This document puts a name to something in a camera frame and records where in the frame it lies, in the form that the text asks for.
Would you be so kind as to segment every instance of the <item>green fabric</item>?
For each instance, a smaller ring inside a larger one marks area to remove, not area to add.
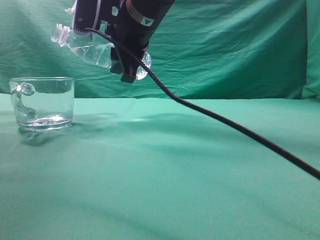
[[[320,103],[193,100],[319,161]],[[76,99],[19,133],[0,94],[1,240],[319,240],[319,181],[169,99]]]
[[[77,77],[77,98],[159,97],[150,77],[130,85],[51,42],[73,0],[0,7],[0,92],[12,77]],[[193,99],[301,98],[306,83],[305,0],[176,0],[151,39],[152,69]]]
[[[303,98],[320,100],[320,0],[307,0],[307,82]]]

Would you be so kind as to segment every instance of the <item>green tablecloth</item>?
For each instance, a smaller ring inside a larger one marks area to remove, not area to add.
[[[320,103],[193,100],[320,168]],[[0,95],[1,240],[319,240],[320,182],[169,99],[76,99],[17,131]]]

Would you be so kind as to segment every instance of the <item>glass mug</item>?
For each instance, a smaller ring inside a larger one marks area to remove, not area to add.
[[[9,85],[11,103],[20,129],[40,132],[72,125],[74,78],[12,78]]]

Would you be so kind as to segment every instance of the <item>black cord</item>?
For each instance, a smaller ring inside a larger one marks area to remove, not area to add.
[[[275,153],[279,154],[280,156],[284,157],[285,159],[287,159],[289,162],[291,162],[292,164],[296,165],[297,167],[301,168],[302,170],[304,170],[305,172],[307,172],[308,174],[310,174],[311,176],[315,177],[316,179],[318,179],[320,181],[320,171],[317,170],[316,168],[310,166],[309,164],[307,164],[306,162],[304,162],[302,159],[296,157],[295,155],[293,155],[292,153],[286,151],[285,149],[281,148],[280,146],[276,145],[275,143],[273,143],[272,141],[269,141],[268,139],[260,136],[259,134],[255,133],[254,131],[249,130],[248,128],[228,119],[225,118],[217,113],[214,113],[210,110],[207,110],[205,108],[202,108],[198,105],[195,105],[191,102],[188,102],[184,99],[182,99],[179,96],[176,96],[173,92],[171,92],[161,81],[160,79],[139,59],[137,58],[128,48],[126,48],[123,44],[121,44],[120,42],[112,39],[110,36],[104,34],[103,32],[100,32],[98,30],[95,30],[93,28],[86,28],[85,30],[89,31],[89,32],[93,32],[96,33],[98,35],[100,35],[101,37],[107,39],[108,41],[110,41],[111,43],[113,43],[114,45],[116,45],[117,47],[121,48],[124,52],[126,52],[128,55],[130,55],[135,61],[137,61],[140,66],[150,75],[150,77],[155,81],[155,83],[173,100],[175,100],[176,102],[189,107],[193,110],[196,110],[202,114],[205,114],[211,118],[214,118],[226,125],[228,125],[231,128],[234,128],[236,130],[238,130],[239,132],[247,135],[248,137],[252,138],[253,140],[257,141],[258,143],[264,145],[265,147],[271,149],[272,151],[274,151]]]

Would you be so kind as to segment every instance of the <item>clear plastic bottle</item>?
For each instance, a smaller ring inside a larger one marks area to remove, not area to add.
[[[69,26],[57,24],[51,35],[51,40],[61,47],[67,46],[70,50],[88,64],[101,68],[111,68],[110,52],[113,43],[106,43],[107,40],[95,37],[92,34],[75,33]],[[143,63],[150,68],[152,59],[149,53],[145,53]],[[137,70],[136,79],[141,80],[147,76],[147,72],[140,66]]]

